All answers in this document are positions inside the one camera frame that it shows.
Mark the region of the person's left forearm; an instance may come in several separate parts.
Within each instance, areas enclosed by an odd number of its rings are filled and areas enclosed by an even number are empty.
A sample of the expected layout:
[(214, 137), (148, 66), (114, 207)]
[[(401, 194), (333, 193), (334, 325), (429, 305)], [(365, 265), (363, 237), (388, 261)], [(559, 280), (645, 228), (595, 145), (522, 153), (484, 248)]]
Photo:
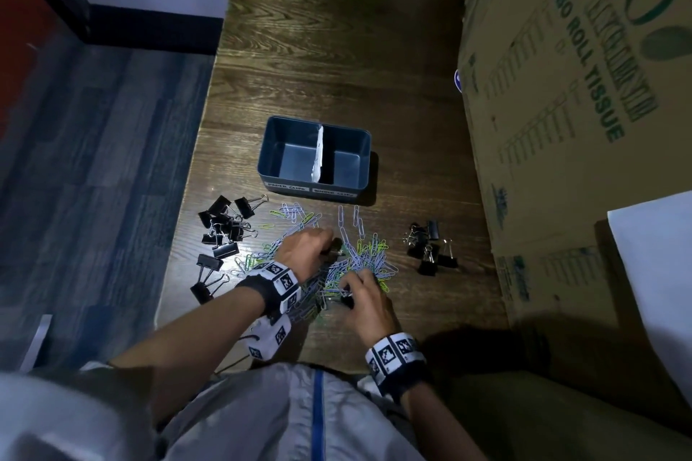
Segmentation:
[(159, 328), (109, 364), (148, 397), (157, 427), (202, 390), (264, 309), (259, 292), (236, 287)]

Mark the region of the person's left hand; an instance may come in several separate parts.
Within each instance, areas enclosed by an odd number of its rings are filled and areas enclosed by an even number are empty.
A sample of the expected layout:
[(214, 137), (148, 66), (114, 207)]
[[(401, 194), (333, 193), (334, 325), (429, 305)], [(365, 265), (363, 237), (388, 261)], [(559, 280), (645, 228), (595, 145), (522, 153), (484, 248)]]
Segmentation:
[(274, 261), (289, 268), (300, 284), (313, 278), (330, 259), (310, 259), (310, 229), (322, 228), (306, 228), (285, 237), (274, 255)]

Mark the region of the large brown cardboard box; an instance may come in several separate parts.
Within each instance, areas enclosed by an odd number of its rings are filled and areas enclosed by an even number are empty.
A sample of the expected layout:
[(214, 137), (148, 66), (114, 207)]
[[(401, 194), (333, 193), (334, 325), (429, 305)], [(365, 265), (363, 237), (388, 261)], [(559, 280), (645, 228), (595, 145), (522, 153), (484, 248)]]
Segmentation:
[(607, 219), (692, 191), (692, 0), (463, 4), (463, 104), (529, 369), (692, 436)]

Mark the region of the person's right forearm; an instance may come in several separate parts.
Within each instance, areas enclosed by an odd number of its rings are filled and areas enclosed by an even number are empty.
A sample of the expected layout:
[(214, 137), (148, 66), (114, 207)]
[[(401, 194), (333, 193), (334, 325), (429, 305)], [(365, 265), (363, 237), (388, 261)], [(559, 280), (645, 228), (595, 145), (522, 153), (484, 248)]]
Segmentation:
[(428, 383), (411, 387), (401, 403), (426, 461), (489, 461)]

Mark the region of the grey jacket with blue zipper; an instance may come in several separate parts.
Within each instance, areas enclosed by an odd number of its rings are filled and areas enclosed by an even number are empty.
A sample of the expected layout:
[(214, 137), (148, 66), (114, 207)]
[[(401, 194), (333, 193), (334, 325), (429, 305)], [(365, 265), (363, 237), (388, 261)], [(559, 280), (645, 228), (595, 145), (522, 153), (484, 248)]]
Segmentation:
[(0, 372), (0, 461), (425, 461), (400, 407), (274, 364), (202, 391), (161, 431), (115, 369)]

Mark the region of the black wristband with marker blocks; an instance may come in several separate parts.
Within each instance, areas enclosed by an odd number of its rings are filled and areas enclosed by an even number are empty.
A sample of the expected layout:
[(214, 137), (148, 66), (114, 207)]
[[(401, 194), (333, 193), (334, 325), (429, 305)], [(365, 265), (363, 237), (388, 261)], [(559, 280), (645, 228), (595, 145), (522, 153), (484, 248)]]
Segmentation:
[(236, 287), (249, 288), (262, 297), (263, 317), (286, 314), (299, 305), (304, 296), (295, 273), (274, 260), (254, 266)]
[(377, 341), (366, 352), (365, 360), (381, 395), (391, 397), (397, 404), (411, 388), (433, 381), (416, 340), (404, 332)]

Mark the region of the person's right hand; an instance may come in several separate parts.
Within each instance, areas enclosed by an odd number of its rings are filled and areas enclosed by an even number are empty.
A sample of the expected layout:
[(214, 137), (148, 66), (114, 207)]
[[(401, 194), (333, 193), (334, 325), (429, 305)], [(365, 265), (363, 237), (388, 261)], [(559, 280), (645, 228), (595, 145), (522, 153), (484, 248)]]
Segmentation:
[(381, 287), (380, 300), (374, 307), (347, 310), (345, 322), (367, 350), (383, 338), (402, 332), (392, 302)]

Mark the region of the blue plastic sorting bin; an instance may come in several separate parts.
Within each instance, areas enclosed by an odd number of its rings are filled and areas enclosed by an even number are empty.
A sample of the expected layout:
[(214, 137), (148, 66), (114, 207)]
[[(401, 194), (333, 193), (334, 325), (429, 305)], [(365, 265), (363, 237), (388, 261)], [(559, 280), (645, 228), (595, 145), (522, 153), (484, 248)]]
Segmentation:
[(367, 130), (271, 116), (257, 172), (274, 193), (357, 203), (369, 186), (371, 151)]

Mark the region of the pile of coloured paper clips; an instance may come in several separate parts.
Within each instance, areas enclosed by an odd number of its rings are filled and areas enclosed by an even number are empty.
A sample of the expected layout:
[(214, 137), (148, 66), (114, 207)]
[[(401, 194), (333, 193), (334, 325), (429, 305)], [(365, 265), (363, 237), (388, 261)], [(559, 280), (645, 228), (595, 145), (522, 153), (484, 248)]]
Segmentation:
[[(368, 269), (376, 283), (388, 293), (387, 282), (398, 273), (398, 268), (387, 256), (389, 245), (377, 233), (365, 229), (359, 205), (349, 208), (339, 205), (336, 213), (336, 252), (333, 263), (324, 264), (316, 278), (302, 286), (303, 297), (295, 308), (289, 309), (292, 322), (312, 321), (330, 308), (331, 303), (351, 301), (351, 294), (340, 288), (344, 274)], [(265, 224), (267, 229), (280, 229), (280, 236), (273, 242), (265, 242), (256, 251), (243, 251), (232, 258), (224, 258), (222, 270), (232, 280), (240, 280), (258, 264), (267, 262), (276, 255), (280, 243), (286, 236), (307, 228), (319, 227), (323, 219), (321, 212), (306, 211), (298, 203), (282, 203), (270, 210), (276, 221)]]

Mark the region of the pile of black binder clips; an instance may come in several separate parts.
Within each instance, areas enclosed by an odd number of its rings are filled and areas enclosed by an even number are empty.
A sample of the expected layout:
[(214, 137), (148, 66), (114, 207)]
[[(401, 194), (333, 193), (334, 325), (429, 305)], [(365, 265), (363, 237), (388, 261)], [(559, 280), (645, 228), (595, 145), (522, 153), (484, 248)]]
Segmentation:
[(441, 236), (437, 220), (424, 224), (412, 222), (403, 238), (406, 254), (419, 260), (417, 273), (434, 277), (440, 269), (460, 270), (458, 259), (453, 255), (452, 241)]
[(195, 284), (190, 288), (200, 305), (211, 301), (218, 289), (230, 281), (228, 275), (221, 273), (224, 262), (240, 254), (239, 245), (245, 239), (258, 237), (259, 229), (253, 227), (250, 219), (268, 200), (267, 194), (236, 200), (220, 195), (211, 206), (198, 214), (206, 229), (202, 244), (210, 249), (209, 254), (199, 254), (196, 261), (199, 272)]

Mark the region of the white board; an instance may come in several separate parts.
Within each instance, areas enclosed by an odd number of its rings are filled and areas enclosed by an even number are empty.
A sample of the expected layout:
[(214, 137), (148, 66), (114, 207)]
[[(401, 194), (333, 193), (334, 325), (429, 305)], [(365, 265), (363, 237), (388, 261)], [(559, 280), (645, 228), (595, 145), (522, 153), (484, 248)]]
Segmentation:
[(607, 219), (648, 341), (692, 407), (692, 191)]

